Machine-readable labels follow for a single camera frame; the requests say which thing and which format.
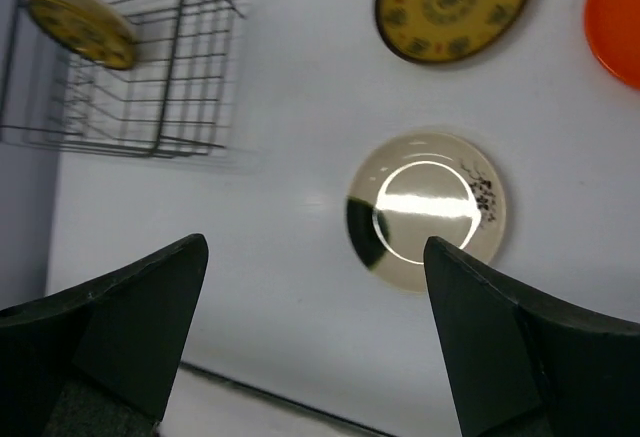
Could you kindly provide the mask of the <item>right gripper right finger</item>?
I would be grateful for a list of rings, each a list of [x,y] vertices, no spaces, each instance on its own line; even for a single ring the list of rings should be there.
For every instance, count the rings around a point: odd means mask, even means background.
[[[502,274],[440,237],[431,308],[465,436],[636,436],[639,326]]]

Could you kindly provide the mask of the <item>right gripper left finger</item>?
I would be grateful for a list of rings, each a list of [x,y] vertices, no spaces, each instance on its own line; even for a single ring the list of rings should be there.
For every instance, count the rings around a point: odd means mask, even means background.
[[[191,234],[2,310],[2,435],[156,435],[208,257],[205,237]]]

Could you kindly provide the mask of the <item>pink floral plate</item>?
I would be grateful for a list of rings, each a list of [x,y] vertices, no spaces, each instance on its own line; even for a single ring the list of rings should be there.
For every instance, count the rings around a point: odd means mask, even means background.
[[[500,250],[507,216],[492,162],[469,141],[442,132],[411,132],[376,148],[346,196],[346,229],[358,259],[410,293],[427,289],[423,251],[430,237],[489,263]]]

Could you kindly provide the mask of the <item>yellow patterned plate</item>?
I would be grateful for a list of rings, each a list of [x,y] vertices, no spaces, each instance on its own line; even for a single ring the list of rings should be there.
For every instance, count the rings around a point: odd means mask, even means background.
[[[418,65],[470,58],[504,35],[528,0],[374,0],[376,29],[399,58]]]

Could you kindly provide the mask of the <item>orange plate front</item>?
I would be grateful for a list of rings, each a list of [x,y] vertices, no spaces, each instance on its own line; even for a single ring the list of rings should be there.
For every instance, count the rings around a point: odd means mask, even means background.
[[[638,89],[639,0],[586,0],[584,32],[602,67]]]

